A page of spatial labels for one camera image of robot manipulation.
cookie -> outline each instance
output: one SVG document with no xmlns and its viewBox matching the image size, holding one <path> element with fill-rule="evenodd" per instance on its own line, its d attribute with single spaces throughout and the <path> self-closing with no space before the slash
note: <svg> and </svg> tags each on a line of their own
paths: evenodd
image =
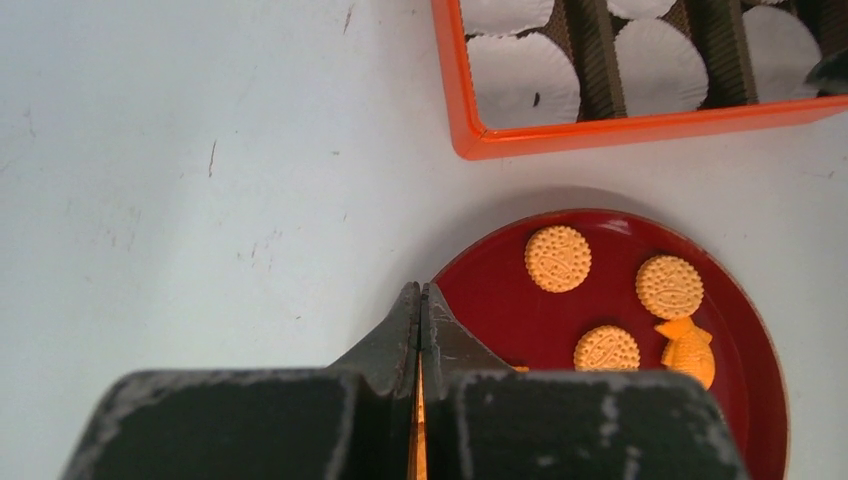
<svg viewBox="0 0 848 480">
<path fill-rule="evenodd" d="M 665 320 L 688 317 L 704 299 L 701 276 L 682 258 L 654 257 L 636 274 L 636 294 L 649 312 Z"/>
<path fill-rule="evenodd" d="M 574 349 L 574 368 L 587 370 L 636 370 L 639 346 L 621 328 L 605 325 L 583 335 Z"/>
<path fill-rule="evenodd" d="M 689 317 L 654 328 L 671 340 L 663 351 L 662 364 L 669 370 L 694 377 L 709 389 L 715 380 L 715 357 L 710 348 L 712 335 L 698 328 Z"/>
<path fill-rule="evenodd" d="M 567 292 L 586 280 L 592 252 L 583 235 L 571 228 L 554 226 L 536 232 L 524 250 L 530 278 L 542 290 Z"/>
</svg>

